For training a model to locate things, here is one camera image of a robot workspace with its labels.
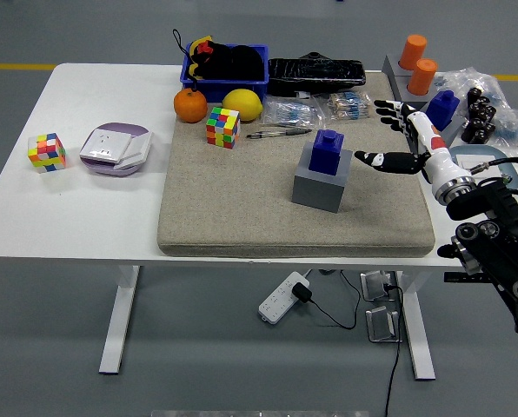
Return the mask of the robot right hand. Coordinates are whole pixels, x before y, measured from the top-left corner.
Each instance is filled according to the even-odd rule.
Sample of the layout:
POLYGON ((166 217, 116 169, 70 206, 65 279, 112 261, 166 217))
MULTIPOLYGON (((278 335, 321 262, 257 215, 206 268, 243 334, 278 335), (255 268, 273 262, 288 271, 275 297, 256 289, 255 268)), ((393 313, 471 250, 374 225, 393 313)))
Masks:
POLYGON ((354 156, 359 161, 384 173, 414 175, 422 172, 432 185, 434 198, 443 206, 475 188, 472 175, 454 163, 439 130, 425 113, 397 101, 376 100, 374 105, 381 122, 402 132, 415 151, 366 153, 357 150, 354 156))

